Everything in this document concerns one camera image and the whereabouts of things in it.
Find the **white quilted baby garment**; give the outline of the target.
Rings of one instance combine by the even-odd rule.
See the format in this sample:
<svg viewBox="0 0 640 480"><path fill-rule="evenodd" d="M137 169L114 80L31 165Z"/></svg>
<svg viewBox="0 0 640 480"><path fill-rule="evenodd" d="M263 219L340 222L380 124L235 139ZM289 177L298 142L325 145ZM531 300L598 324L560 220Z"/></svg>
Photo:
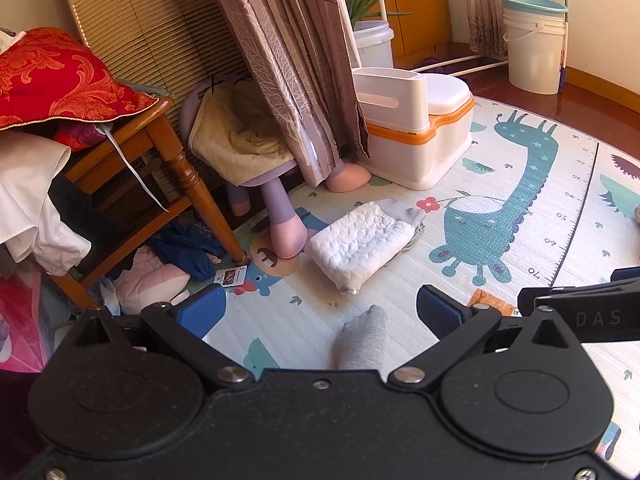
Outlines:
<svg viewBox="0 0 640 480"><path fill-rule="evenodd" d="M342 292L356 294L386 263L416 244L425 212L399 200L364 203L314 234L307 252Z"/></svg>

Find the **orange card lower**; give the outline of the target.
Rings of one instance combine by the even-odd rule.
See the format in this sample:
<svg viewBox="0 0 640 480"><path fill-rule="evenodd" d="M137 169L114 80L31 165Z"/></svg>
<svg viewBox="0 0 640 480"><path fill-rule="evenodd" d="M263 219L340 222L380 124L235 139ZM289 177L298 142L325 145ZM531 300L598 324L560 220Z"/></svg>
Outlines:
<svg viewBox="0 0 640 480"><path fill-rule="evenodd" d="M471 296L468 306L474 308L480 308L480 306L492 307L498 310L503 316L512 316L518 314L518 309L513 304L509 304L506 300L498 298L497 296L486 292L486 290L478 288Z"/></svg>

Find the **small picture card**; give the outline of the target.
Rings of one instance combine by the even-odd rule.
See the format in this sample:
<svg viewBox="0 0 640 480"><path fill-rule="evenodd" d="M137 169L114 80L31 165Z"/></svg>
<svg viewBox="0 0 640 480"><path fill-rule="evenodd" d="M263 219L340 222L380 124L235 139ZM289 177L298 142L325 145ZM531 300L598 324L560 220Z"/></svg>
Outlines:
<svg viewBox="0 0 640 480"><path fill-rule="evenodd" d="M217 270L213 283L221 287L238 287L244 284L247 266Z"/></svg>

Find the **blue cloth on floor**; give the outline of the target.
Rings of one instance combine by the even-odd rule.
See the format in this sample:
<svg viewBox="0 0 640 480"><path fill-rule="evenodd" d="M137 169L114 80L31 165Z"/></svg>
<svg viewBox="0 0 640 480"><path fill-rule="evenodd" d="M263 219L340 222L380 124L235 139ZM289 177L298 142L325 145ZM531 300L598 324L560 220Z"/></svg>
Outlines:
<svg viewBox="0 0 640 480"><path fill-rule="evenodd" d="M173 264L202 282L214 276L227 253L213 233L201 223L172 220L148 239L162 263Z"/></svg>

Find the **grey sock foot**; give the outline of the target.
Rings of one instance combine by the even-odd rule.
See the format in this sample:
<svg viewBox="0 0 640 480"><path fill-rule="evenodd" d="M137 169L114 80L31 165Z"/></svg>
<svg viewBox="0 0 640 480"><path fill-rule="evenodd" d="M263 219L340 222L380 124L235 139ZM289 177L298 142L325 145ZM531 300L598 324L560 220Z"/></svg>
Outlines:
<svg viewBox="0 0 640 480"><path fill-rule="evenodd" d="M382 372L386 347L387 314L377 304L346 322L332 349L336 370Z"/></svg>

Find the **cartoon giraffe play mat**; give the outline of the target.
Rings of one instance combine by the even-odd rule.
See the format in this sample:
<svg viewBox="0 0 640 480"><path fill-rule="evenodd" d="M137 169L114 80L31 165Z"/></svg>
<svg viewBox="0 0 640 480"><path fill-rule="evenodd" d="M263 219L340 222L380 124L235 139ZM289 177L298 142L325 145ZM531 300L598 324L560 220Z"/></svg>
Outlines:
<svg viewBox="0 0 640 480"><path fill-rule="evenodd" d="M416 294L431 284L460 302L474 292L514 302L526 287L607 282L639 262L639 163L585 133L480 99L470 148L434 188L413 191L382 178L345 194L300 186L290 195L319 231L357 207L397 200L420 210L412 247L375 271L356 294L339 290L306 255L280 260L258 214L236 235L252 262L227 294L205 341L260 373L321 370L343 326L371 306L387 315L382 375L431 347Z"/></svg>

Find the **purple pink child stool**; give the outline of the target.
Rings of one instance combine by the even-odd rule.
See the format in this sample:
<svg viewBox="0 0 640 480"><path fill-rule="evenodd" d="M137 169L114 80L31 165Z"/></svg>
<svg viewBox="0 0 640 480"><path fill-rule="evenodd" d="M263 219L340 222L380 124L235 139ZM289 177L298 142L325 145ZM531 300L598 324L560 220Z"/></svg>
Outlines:
<svg viewBox="0 0 640 480"><path fill-rule="evenodd" d="M186 96L182 103L179 117L179 130L183 140L188 141L191 126L194 122L196 108L200 104L200 96L206 89L221 84L222 82L238 82L247 79L240 78L209 78L199 82ZM226 180L228 200L232 212L237 217L242 217L250 211L250 188L259 188L265 202L270 221L271 246L276 255L283 259L296 257L306 245L308 231L299 215L293 209L288 193L285 192L281 177L290 174L297 169L295 158L292 162L271 170L262 176L249 180L240 185L233 185Z"/></svg>

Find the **white cloth on chair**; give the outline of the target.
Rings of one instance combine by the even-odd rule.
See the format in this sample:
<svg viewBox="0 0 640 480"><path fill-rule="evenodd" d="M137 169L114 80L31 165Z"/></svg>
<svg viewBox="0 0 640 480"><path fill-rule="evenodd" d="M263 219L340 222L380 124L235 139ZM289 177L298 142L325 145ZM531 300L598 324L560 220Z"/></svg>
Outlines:
<svg viewBox="0 0 640 480"><path fill-rule="evenodd" d="M1 133L1 243L15 262L32 256L47 274L63 276L91 243L62 221L49 196L70 148L17 129Z"/></svg>

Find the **beige cloth on stool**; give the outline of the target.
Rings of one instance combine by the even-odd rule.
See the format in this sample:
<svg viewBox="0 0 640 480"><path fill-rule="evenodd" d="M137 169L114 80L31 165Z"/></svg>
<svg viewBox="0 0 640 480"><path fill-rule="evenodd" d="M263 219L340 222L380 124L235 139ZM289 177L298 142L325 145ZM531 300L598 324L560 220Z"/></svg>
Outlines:
<svg viewBox="0 0 640 480"><path fill-rule="evenodd" d="M258 85L248 80L206 89L186 140L194 155L233 185L294 159Z"/></svg>

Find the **white orange potty seat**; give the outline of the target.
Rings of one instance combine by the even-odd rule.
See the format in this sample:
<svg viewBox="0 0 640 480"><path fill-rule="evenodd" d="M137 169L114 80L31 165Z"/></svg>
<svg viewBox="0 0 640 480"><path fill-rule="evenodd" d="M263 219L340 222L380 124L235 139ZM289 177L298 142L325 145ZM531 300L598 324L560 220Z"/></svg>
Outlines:
<svg viewBox="0 0 640 480"><path fill-rule="evenodd" d="M432 188L471 146L474 96L461 79L390 67L352 71L368 132L359 157L371 174Z"/></svg>

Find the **white plastic bucket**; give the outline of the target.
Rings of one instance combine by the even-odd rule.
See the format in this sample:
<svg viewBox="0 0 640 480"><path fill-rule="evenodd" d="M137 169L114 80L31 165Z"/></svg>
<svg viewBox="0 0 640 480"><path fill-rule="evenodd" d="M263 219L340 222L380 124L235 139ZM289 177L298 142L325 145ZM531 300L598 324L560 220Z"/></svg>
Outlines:
<svg viewBox="0 0 640 480"><path fill-rule="evenodd" d="M568 7L553 0L500 0L509 81L552 96L561 87L568 43Z"/></svg>

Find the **red embroidered cushion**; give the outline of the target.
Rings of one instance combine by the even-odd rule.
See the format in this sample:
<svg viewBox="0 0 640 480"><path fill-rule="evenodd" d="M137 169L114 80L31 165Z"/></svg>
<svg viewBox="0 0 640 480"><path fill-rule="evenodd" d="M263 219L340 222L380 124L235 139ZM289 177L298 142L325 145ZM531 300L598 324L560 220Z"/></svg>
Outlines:
<svg viewBox="0 0 640 480"><path fill-rule="evenodd" d="M106 139L114 122L158 99L114 78L62 29L1 34L1 128L25 129L78 152Z"/></svg>

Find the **white plant pot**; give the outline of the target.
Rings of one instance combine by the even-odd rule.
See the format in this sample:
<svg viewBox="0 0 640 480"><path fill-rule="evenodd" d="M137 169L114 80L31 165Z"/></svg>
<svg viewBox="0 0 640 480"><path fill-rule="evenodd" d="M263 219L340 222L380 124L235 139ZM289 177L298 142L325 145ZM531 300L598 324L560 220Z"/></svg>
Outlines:
<svg viewBox="0 0 640 480"><path fill-rule="evenodd" d="M382 20L359 21L354 27L354 37L363 67L394 66L392 40L394 31Z"/></svg>

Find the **patterned mauve curtain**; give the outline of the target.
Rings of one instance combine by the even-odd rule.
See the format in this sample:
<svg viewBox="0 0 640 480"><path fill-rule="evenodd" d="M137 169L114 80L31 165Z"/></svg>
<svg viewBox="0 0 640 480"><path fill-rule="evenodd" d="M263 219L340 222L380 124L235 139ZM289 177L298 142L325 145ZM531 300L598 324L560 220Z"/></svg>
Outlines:
<svg viewBox="0 0 640 480"><path fill-rule="evenodd" d="M334 193L367 184L370 172L342 155L368 151L345 0L217 1L306 183Z"/></svg>

